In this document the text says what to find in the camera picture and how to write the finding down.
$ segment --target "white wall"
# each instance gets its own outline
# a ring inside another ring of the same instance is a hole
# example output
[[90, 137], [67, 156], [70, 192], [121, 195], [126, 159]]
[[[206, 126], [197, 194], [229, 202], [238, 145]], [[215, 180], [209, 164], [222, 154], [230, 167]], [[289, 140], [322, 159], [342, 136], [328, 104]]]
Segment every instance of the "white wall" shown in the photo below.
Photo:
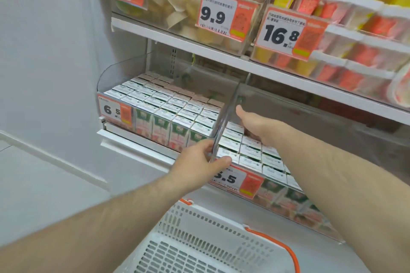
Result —
[[104, 178], [96, 83], [145, 39], [111, 33], [108, 0], [0, 1], [0, 130]]

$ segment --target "person's right arm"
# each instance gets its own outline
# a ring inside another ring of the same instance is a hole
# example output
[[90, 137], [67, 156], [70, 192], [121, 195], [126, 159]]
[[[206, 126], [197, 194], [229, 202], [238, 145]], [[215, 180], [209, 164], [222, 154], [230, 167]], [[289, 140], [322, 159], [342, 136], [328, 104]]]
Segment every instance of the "person's right arm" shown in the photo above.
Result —
[[284, 122], [240, 106], [237, 115], [265, 145], [278, 150], [308, 198], [372, 273], [410, 272], [410, 186]]

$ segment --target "white plastic basket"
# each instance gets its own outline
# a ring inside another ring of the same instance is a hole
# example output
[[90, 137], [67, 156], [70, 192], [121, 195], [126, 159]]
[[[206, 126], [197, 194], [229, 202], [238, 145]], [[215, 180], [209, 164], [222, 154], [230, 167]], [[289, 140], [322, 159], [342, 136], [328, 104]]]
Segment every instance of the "white plastic basket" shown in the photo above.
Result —
[[299, 273], [293, 251], [274, 241], [181, 200], [116, 273]]

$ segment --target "floor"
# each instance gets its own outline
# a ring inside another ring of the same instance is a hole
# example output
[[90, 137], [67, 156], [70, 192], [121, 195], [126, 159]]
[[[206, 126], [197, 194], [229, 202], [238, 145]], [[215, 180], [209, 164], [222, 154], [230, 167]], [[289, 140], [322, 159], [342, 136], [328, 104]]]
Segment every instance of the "floor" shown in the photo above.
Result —
[[109, 197], [108, 191], [0, 140], [0, 246]]

